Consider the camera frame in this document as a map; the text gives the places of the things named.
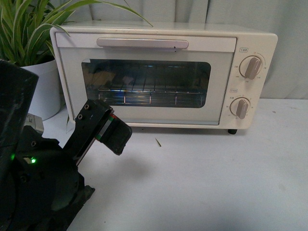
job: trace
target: oven handle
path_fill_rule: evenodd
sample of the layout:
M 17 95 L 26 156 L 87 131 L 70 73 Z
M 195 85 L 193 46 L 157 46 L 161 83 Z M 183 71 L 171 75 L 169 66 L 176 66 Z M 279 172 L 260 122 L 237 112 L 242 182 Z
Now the oven handle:
M 112 48 L 159 48 L 159 49 L 186 49 L 188 41 L 171 39 L 140 39 L 140 38 L 99 38 L 96 44 L 100 47 Z

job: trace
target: white table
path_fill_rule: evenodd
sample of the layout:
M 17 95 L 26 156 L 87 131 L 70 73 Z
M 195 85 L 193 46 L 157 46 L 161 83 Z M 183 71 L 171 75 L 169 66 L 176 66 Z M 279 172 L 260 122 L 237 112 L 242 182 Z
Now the white table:
M 66 119 L 43 136 L 63 146 Z M 96 191 L 69 231 L 308 230 L 307 120 L 308 100 L 262 99 L 236 135 L 133 128 L 121 156 L 95 142 L 79 172 Z

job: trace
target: oven foot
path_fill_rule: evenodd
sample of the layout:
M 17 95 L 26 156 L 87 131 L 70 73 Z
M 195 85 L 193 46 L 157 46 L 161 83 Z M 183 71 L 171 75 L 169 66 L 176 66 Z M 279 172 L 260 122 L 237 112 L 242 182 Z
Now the oven foot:
M 231 135 L 236 134 L 236 132 L 237 132 L 237 129 L 228 129 L 228 133 Z

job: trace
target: temperature knob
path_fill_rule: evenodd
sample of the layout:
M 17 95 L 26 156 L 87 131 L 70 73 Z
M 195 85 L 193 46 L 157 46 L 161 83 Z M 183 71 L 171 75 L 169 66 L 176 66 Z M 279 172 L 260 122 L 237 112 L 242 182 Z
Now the temperature knob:
M 246 113 L 250 108 L 250 102 L 246 98 L 238 98 L 231 103 L 230 110 L 231 112 L 238 116 L 240 119 L 244 119 Z
M 240 64 L 240 73 L 248 79 L 254 79 L 259 74 L 262 67 L 262 61 L 256 56 L 245 58 Z

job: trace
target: screw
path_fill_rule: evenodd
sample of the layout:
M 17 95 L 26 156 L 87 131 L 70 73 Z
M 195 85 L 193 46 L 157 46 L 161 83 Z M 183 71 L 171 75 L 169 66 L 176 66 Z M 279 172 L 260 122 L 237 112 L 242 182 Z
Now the screw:
M 20 176 L 20 181 L 21 181 L 22 183 L 26 183 L 26 182 L 28 181 L 27 176 L 26 176 L 25 174 L 21 175 L 21 176 Z

